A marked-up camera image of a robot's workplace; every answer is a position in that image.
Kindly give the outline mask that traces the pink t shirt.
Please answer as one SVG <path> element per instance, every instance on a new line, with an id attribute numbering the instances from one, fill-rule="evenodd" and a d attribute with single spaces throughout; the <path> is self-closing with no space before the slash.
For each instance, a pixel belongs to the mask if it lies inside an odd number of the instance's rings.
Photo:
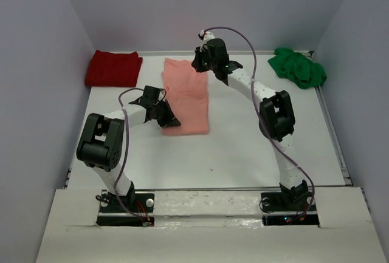
<path id="1" fill-rule="evenodd" d="M 162 81 L 167 102 L 181 123 L 178 127 L 164 128 L 162 135 L 208 134 L 208 74 L 196 72 L 190 61 L 166 58 Z"/>

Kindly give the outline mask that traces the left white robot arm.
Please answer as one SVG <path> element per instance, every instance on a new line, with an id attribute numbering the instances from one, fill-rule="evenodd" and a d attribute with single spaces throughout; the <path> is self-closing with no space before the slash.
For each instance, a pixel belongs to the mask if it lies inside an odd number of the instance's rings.
<path id="1" fill-rule="evenodd" d="M 130 128 L 153 120 L 162 129 L 180 127 L 181 122 L 166 97 L 167 90 L 163 88 L 130 88 L 119 94 L 118 111 L 87 116 L 76 158 L 96 172 L 105 184 L 107 195 L 101 196 L 100 202 L 117 203 L 126 211 L 134 204 L 134 183 L 125 174 Z"/>

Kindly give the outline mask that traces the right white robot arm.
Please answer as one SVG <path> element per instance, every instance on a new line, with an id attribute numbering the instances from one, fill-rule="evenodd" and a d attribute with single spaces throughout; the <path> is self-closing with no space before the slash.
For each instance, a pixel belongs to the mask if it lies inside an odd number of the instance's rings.
<path id="1" fill-rule="evenodd" d="M 271 142 L 280 174 L 280 191 L 264 193 L 260 205 L 264 213 L 295 211 L 301 219 L 312 207 L 312 179 L 293 160 L 295 115 L 286 91 L 275 91 L 255 80 L 243 65 L 229 58 L 225 42 L 205 32 L 195 49 L 192 67 L 197 72 L 212 71 L 226 86 L 249 99 L 258 116 L 262 134 Z"/>

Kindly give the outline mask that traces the folded red t shirt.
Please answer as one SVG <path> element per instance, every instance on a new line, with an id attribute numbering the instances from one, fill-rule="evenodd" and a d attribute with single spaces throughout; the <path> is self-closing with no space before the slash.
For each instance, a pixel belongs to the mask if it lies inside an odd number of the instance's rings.
<path id="1" fill-rule="evenodd" d="M 143 58 L 137 52 L 96 50 L 84 79 L 89 87 L 136 87 Z"/>

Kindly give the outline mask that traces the crumpled green t shirt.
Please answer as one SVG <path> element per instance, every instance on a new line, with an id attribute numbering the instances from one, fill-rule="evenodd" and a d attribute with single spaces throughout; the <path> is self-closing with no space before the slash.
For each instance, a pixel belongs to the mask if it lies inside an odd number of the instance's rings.
<path id="1" fill-rule="evenodd" d="M 300 89 L 322 86 L 327 80 L 323 66 L 300 52 L 279 47 L 267 61 L 279 78 L 288 79 Z"/>

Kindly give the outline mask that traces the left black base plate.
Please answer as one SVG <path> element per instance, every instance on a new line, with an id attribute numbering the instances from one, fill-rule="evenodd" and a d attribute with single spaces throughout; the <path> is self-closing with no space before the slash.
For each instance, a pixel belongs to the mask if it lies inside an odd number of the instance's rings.
<path id="1" fill-rule="evenodd" d="M 122 203 L 133 214 L 124 210 L 115 195 L 106 191 L 95 197 L 99 201 L 96 224 L 101 227 L 153 227 L 154 193 L 136 192 L 132 205 Z"/>

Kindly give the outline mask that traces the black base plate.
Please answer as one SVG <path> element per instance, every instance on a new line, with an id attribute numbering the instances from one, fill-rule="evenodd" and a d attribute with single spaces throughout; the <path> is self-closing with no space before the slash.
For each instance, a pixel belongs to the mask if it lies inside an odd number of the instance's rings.
<path id="1" fill-rule="evenodd" d="M 99 201 L 96 224 L 101 227 L 153 227 L 154 193 L 136 192 L 132 205 L 122 203 L 133 214 L 124 210 L 115 195 L 106 191 L 95 197 Z"/>
<path id="2" fill-rule="evenodd" d="M 261 193 L 258 206 L 263 213 L 262 223 L 265 227 L 320 225 L 315 202 L 308 209 L 311 192 L 291 205 L 283 202 L 281 195 L 281 192 Z"/>

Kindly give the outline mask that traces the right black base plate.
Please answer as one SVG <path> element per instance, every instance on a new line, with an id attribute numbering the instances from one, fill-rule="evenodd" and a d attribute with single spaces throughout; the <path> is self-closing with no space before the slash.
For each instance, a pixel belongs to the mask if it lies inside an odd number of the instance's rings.
<path id="1" fill-rule="evenodd" d="M 261 193 L 258 206 L 263 213 L 262 223 L 265 227 L 320 225 L 315 202 L 308 209 L 311 192 L 291 205 L 283 202 L 281 195 L 281 192 Z"/>

